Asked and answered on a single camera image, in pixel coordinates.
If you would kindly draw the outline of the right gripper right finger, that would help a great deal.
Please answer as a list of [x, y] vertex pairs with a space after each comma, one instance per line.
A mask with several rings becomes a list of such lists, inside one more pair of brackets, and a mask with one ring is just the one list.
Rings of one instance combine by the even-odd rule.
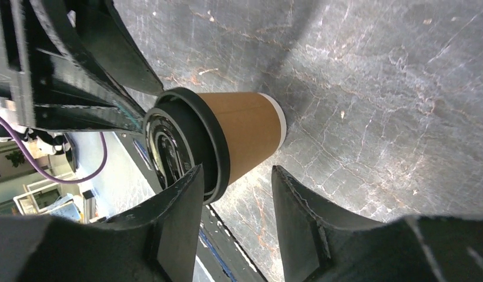
[[286, 281], [483, 281], [483, 215], [388, 223], [346, 210], [286, 169], [271, 175]]

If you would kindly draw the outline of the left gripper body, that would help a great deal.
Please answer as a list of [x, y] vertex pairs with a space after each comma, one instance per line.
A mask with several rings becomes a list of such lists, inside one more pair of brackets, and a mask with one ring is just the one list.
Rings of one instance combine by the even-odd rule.
[[0, 1], [0, 98], [22, 126], [43, 128], [43, 28], [29, 1]]

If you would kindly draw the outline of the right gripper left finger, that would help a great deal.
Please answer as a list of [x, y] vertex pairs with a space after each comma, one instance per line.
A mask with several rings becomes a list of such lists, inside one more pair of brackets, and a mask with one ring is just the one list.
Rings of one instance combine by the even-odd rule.
[[106, 221], [0, 216], [0, 281], [192, 281], [202, 166]]

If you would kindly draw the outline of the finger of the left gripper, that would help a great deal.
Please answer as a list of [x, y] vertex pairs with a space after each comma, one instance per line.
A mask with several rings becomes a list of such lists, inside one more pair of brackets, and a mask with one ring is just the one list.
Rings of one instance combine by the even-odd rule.
[[141, 132], [145, 115], [84, 47], [66, 1], [30, 1], [43, 28], [43, 128]]
[[163, 83], [137, 47], [113, 1], [66, 1], [75, 12], [75, 29], [84, 47], [120, 85], [149, 95]]

